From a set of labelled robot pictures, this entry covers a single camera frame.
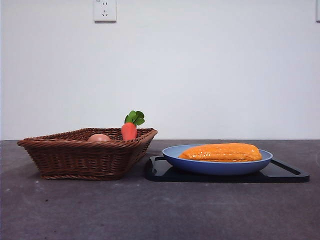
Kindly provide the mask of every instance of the basket rim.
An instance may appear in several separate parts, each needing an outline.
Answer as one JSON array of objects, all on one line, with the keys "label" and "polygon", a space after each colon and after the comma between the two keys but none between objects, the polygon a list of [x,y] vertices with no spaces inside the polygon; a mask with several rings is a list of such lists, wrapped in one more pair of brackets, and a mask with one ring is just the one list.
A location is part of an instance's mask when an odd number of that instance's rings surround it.
[{"label": "basket rim", "polygon": [[149,130],[149,132],[142,134],[141,136],[132,139],[132,140],[110,140],[110,141],[87,141],[87,140],[73,140],[73,139],[44,139],[48,137],[54,137],[58,136],[61,134],[70,134],[70,133],[75,133],[75,132],[81,132],[85,130],[105,130],[105,131],[112,131],[112,130],[120,130],[121,128],[113,127],[113,128],[97,128],[97,127],[86,127],[86,128],[80,128],[77,130],[73,131],[66,131],[66,132],[61,132],[61,133],[55,133],[55,134],[49,134],[49,135],[43,135],[43,136],[36,136],[36,137],[27,137],[22,140],[19,140],[17,142],[18,146],[27,146],[30,145],[31,143],[34,144],[46,144],[47,146],[62,146],[62,145],[68,145],[69,147],[75,147],[75,144],[77,147],[79,147],[79,144],[81,147],[134,147],[137,145],[137,143],[144,141],[146,138],[153,138],[158,131],[155,130],[154,128],[137,128],[137,130]]}]

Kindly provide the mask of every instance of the orange carrot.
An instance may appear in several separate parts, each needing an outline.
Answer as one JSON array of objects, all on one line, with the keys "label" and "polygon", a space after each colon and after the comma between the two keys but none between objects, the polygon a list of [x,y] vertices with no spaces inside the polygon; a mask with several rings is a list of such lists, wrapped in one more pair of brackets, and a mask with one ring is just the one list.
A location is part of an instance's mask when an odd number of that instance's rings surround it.
[{"label": "orange carrot", "polygon": [[131,111],[124,119],[124,125],[121,127],[123,140],[132,140],[137,137],[137,125],[145,122],[145,115],[141,111]]},{"label": "orange carrot", "polygon": [[123,140],[132,140],[137,137],[137,127],[132,122],[127,122],[121,127]]}]

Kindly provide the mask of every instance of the toy food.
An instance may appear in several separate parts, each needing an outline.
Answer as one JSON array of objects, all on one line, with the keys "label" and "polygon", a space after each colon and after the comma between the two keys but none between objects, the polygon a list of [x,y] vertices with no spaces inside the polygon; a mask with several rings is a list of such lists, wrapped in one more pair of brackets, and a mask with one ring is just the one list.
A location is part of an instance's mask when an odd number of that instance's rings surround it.
[{"label": "toy food", "polygon": [[88,142],[106,142],[110,141],[110,137],[104,134],[93,134],[91,137],[89,137]]},{"label": "toy food", "polygon": [[179,158],[208,162],[250,162],[261,160],[262,155],[251,144],[220,143],[191,147],[182,152]]},{"label": "toy food", "polygon": [[131,111],[124,119],[124,125],[121,127],[123,140],[132,140],[137,137],[137,125],[145,122],[145,115],[141,111]]}]

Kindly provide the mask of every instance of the green leaf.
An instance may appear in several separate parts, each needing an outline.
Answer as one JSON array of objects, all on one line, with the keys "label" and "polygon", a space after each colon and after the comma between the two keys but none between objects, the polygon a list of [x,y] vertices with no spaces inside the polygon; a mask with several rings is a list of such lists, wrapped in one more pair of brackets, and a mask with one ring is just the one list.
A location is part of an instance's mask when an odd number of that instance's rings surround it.
[{"label": "green leaf", "polygon": [[142,118],[142,119],[145,118],[145,115],[144,115],[144,113],[143,113],[142,111],[136,111],[135,114],[136,114],[138,117]]},{"label": "green leaf", "polygon": [[136,114],[136,112],[133,111],[133,110],[129,113],[128,116],[129,116],[129,118],[131,118],[133,121],[137,119],[137,114]]},{"label": "green leaf", "polygon": [[126,124],[126,123],[132,123],[133,122],[133,120],[132,120],[132,118],[130,118],[128,115],[125,117],[125,119],[124,119],[124,123]]},{"label": "green leaf", "polygon": [[137,120],[134,121],[135,125],[141,125],[145,122],[145,120],[141,117],[139,117]]}]

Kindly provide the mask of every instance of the black tray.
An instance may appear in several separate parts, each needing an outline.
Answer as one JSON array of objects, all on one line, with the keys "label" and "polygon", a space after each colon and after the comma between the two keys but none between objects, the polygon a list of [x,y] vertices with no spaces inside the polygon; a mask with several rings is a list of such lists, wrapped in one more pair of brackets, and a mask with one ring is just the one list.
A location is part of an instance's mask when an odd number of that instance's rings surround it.
[{"label": "black tray", "polygon": [[145,178],[154,182],[197,183],[305,183],[308,173],[279,160],[272,159],[262,170],[237,176],[218,176],[180,170],[168,163],[163,156],[152,156],[145,165]]}]

